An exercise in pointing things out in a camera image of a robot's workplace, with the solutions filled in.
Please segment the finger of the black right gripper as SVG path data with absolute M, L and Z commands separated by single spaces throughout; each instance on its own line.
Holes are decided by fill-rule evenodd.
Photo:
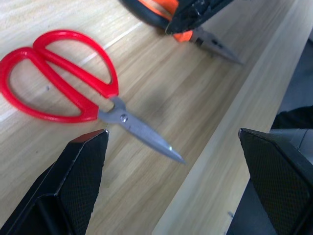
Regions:
M 166 34 L 183 33 L 201 26 L 234 0 L 178 0 Z

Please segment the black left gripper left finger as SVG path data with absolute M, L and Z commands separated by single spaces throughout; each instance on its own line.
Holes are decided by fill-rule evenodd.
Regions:
M 102 178 L 109 134 L 71 140 L 32 184 L 0 235 L 85 235 Z

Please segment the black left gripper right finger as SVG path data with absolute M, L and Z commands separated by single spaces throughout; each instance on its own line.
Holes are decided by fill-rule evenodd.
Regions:
M 278 135 L 242 128 L 239 139 L 277 235 L 313 235 L 313 164 Z

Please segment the orange black needle-nose pliers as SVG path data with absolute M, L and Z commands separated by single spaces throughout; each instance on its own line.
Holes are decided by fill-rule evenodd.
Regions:
M 178 7 L 178 0 L 121 0 L 122 4 L 145 23 L 164 31 Z M 238 56 L 202 25 L 183 33 L 169 34 L 177 42 L 192 42 L 203 50 L 210 50 L 235 63 L 241 63 Z

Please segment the silver robot body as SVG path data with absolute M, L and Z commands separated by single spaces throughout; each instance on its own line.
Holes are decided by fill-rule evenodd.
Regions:
M 313 129 L 271 129 L 270 133 L 289 141 L 313 164 Z

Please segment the black rounded robot part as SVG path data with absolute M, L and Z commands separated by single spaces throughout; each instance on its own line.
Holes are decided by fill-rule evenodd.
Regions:
M 313 106 L 279 113 L 271 129 L 313 129 Z

